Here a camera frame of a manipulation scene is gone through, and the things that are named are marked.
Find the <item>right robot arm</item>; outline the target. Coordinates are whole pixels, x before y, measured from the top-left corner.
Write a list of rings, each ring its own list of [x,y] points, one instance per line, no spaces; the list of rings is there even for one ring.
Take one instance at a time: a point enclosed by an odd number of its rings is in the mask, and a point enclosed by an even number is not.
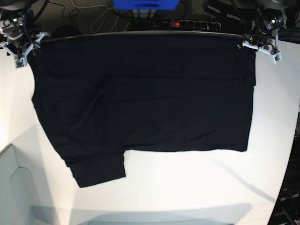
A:
[[[0,2],[0,47],[14,57],[16,68],[27,65],[31,51],[40,50],[41,40],[47,32],[38,30],[36,20],[44,12],[49,1],[34,15],[31,9],[35,0],[2,0]]]

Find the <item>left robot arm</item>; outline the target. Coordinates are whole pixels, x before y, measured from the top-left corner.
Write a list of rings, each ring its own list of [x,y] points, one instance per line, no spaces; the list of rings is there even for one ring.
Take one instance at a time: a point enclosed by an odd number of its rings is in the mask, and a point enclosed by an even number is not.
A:
[[[256,16],[251,21],[251,31],[245,31],[245,40],[238,48],[249,48],[267,54],[276,64],[282,60],[278,50],[279,30],[286,28],[287,15],[285,10],[295,6],[295,0],[257,0]]]

